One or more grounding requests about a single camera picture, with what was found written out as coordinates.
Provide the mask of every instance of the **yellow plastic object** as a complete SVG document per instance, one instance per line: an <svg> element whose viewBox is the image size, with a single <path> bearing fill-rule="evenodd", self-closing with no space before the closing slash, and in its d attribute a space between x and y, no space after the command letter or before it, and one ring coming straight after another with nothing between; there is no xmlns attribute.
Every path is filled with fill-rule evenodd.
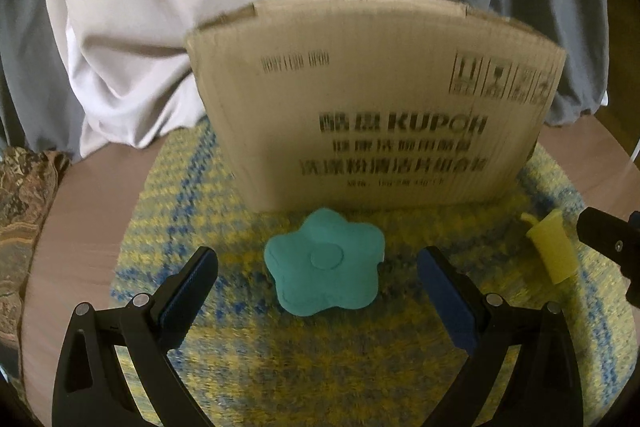
<svg viewBox="0 0 640 427"><path fill-rule="evenodd" d="M527 237L536 246L553 284L571 277L578 270L578 257L562 225L562 212L555 208L542 221L526 212L520 219L532 225Z"/></svg>

